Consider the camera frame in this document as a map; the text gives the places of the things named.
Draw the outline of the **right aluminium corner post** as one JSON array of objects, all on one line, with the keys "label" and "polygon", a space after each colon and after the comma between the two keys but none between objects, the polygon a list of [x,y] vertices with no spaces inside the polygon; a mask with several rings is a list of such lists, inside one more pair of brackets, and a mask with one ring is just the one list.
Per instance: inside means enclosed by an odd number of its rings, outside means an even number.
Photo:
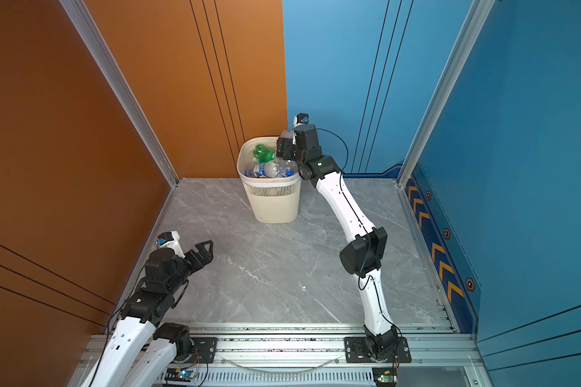
[{"label": "right aluminium corner post", "polygon": [[494,4],[495,0],[471,3],[398,175],[400,189],[407,185]]}]

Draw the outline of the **cream slatted waste bin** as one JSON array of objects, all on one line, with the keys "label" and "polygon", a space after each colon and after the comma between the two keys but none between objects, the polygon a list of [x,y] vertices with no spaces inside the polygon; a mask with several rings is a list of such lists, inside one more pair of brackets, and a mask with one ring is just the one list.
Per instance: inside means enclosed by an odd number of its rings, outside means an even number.
[{"label": "cream slatted waste bin", "polygon": [[275,149],[277,137],[257,137],[245,142],[237,159],[237,172],[257,221],[290,223],[299,212],[301,178],[298,173],[284,178],[250,178],[244,172],[256,163],[253,150],[257,144]]}]

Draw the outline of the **clear bottle blue yellow label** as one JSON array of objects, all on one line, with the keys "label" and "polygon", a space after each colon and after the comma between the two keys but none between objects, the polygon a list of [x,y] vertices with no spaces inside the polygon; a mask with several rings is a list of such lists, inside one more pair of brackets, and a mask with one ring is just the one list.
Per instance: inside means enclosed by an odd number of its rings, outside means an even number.
[{"label": "clear bottle blue yellow label", "polygon": [[268,178],[266,163],[255,164],[252,168],[245,170],[244,175],[250,178]]}]

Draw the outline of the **green circuit board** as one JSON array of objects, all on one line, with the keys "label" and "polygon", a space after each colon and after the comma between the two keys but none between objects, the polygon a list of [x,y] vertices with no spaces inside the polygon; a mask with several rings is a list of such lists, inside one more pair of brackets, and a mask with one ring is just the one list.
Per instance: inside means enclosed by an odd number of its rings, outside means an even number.
[{"label": "green circuit board", "polygon": [[398,373],[395,369],[373,368],[372,373],[376,387],[396,387]]},{"label": "green circuit board", "polygon": [[193,369],[166,369],[162,377],[163,385],[169,385],[171,382],[195,382],[199,373]]}]

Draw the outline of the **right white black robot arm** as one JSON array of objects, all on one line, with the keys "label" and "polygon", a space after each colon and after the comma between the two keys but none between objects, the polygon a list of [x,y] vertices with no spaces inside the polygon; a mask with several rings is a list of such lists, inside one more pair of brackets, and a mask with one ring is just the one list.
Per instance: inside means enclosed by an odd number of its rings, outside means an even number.
[{"label": "right white black robot arm", "polygon": [[277,156],[295,161],[299,175],[311,182],[331,207],[345,233],[347,245],[340,252],[345,271],[357,281],[364,314],[367,355],[375,362],[397,366],[412,361],[401,330],[389,314],[382,290],[382,258],[387,232],[365,216],[345,184],[342,169],[323,153],[318,128],[301,114],[294,127],[280,135]]}]

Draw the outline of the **right green circuit board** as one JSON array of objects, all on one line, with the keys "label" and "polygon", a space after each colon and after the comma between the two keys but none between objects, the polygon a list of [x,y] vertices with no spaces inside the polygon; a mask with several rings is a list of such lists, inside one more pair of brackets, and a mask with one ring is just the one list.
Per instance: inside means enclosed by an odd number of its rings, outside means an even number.
[{"label": "right green circuit board", "polygon": [[398,373],[395,369],[373,368],[372,373],[376,387],[396,387]]}]

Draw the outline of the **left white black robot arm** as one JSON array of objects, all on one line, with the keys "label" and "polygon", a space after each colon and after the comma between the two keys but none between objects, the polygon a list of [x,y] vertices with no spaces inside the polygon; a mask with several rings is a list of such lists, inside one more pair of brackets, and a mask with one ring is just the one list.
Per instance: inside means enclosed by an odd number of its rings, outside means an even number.
[{"label": "left white black robot arm", "polygon": [[176,232],[158,236],[144,264],[144,275],[126,300],[103,353],[83,386],[151,386],[173,362],[199,361],[190,328],[162,322],[181,301],[189,277],[211,264],[214,243],[207,240],[184,252]]}]

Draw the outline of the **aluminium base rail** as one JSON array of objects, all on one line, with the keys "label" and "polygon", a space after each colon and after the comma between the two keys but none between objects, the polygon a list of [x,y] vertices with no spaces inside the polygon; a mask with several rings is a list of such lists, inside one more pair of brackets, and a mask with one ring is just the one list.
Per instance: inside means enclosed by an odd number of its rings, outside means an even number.
[{"label": "aluminium base rail", "polygon": [[199,361],[167,369],[193,369],[195,382],[154,386],[375,386],[373,368],[395,369],[396,386],[489,386],[474,340],[443,327],[401,330],[412,361],[397,366],[367,355],[357,324],[193,323]]}]

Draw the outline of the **left aluminium corner post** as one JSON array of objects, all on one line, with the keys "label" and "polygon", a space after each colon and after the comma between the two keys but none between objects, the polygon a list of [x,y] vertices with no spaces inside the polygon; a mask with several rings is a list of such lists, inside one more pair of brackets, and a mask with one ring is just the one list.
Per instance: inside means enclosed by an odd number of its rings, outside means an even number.
[{"label": "left aluminium corner post", "polygon": [[178,174],[174,166],[172,166],[160,140],[158,140],[140,103],[137,101],[137,97],[134,95],[118,62],[111,53],[107,42],[98,29],[87,5],[84,1],[75,0],[61,0],[60,3],[102,72],[103,77],[105,77],[108,85],[111,87],[119,104],[130,119],[133,127],[137,130],[138,135],[157,164],[158,169],[160,169],[169,186],[173,189],[176,188],[179,184]]}]

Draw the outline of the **green Sprite bottle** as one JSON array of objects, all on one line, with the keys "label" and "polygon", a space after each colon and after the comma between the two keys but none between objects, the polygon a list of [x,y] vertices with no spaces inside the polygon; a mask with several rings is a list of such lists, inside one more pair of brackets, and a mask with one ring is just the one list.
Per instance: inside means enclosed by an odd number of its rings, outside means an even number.
[{"label": "green Sprite bottle", "polygon": [[264,144],[257,144],[253,150],[253,160],[256,164],[267,163],[276,157],[276,151]]}]

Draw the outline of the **left green circuit board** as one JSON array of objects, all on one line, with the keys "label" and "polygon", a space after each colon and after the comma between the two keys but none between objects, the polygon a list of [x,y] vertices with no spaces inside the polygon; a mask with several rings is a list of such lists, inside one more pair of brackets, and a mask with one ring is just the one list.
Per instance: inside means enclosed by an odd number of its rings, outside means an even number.
[{"label": "left green circuit board", "polygon": [[166,369],[162,377],[163,385],[169,385],[171,382],[195,382],[199,373],[193,369]]}]

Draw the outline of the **aluminium corner post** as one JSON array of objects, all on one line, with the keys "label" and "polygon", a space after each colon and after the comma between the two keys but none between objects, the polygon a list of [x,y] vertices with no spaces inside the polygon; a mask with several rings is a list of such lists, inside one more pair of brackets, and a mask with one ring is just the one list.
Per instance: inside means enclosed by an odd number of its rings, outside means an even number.
[{"label": "aluminium corner post", "polygon": [[140,103],[137,101],[137,97],[134,95],[118,62],[111,53],[107,42],[98,29],[87,5],[84,1],[75,0],[61,0],[60,3],[102,72],[103,77],[105,77],[108,85],[111,87],[119,104],[130,119],[133,127],[137,130],[138,135],[157,164],[158,169],[160,169],[169,186],[173,189],[176,188],[179,184],[178,174],[174,166],[172,166],[160,140],[158,140]]},{"label": "aluminium corner post", "polygon": [[400,189],[407,185],[494,4],[495,0],[471,3],[398,175]]}]

